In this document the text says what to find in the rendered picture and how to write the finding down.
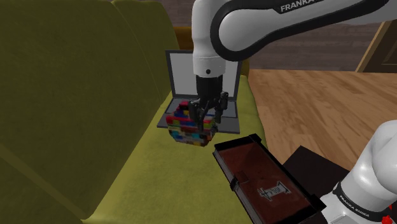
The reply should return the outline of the brown book with black clasp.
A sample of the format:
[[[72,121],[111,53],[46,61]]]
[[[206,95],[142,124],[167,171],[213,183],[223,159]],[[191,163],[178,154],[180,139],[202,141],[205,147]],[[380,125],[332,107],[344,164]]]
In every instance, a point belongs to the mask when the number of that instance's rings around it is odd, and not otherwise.
[[[302,224],[326,207],[280,164],[257,134],[214,147],[214,158],[253,224]]]

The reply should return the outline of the olive green sofa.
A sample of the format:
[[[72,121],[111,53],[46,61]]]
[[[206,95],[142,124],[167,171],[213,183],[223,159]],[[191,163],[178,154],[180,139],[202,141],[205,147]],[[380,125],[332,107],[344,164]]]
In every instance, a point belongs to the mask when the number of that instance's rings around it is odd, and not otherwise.
[[[161,3],[0,0],[0,224],[252,224],[170,103]]]

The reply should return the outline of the multicoloured toy brick block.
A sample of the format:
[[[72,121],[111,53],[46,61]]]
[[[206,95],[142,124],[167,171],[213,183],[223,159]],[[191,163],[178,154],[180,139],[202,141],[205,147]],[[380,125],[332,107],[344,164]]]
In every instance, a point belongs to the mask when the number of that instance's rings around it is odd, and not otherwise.
[[[200,132],[197,124],[189,117],[188,101],[180,102],[176,110],[166,116],[166,124],[175,141],[202,147],[208,145],[218,131],[214,115],[206,115],[203,131]]]

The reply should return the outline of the grey open laptop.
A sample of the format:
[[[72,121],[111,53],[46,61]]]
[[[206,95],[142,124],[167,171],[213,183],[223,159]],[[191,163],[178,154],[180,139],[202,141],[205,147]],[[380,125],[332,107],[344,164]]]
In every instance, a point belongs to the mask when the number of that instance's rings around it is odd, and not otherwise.
[[[176,110],[179,103],[187,100],[195,100],[198,96],[195,75],[193,73],[193,52],[191,50],[167,50],[165,54],[171,83],[172,100],[168,103],[157,127],[166,129],[166,117]],[[221,123],[217,125],[218,131],[221,133],[240,133],[237,94],[241,67],[241,62],[226,62],[223,90],[228,92],[228,106],[223,111]]]

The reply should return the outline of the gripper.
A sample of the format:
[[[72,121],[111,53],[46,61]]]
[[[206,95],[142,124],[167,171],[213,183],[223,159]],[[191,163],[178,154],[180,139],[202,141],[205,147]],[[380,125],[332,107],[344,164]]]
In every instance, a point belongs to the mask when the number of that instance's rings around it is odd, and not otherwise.
[[[223,111],[228,107],[228,92],[222,92],[223,75],[213,78],[196,76],[196,86],[199,101],[189,101],[189,117],[198,128],[204,127],[204,118],[207,114],[207,103],[215,109],[215,122],[221,123]]]

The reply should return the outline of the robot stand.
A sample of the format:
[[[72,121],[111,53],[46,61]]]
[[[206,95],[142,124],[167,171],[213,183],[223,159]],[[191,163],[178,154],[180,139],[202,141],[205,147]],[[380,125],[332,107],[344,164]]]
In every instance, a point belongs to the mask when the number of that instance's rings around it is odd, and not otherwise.
[[[330,193],[349,173],[347,169],[303,146],[299,146],[283,166],[310,194],[318,197]]]

